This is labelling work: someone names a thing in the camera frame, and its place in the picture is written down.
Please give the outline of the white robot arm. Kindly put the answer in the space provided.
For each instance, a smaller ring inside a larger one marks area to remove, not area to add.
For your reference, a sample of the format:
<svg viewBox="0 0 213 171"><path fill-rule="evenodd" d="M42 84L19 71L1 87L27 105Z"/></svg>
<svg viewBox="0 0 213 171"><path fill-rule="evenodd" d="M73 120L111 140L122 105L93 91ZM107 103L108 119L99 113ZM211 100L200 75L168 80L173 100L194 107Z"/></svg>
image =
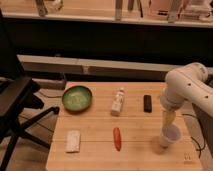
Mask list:
<svg viewBox="0 0 213 171"><path fill-rule="evenodd" d="M198 62L175 68L166 74L166 87L159 97L163 107L164 127L173 123L176 111L182 107L185 100L194 103L213 117L213 88L205 84L207 78L207 68Z"/></svg>

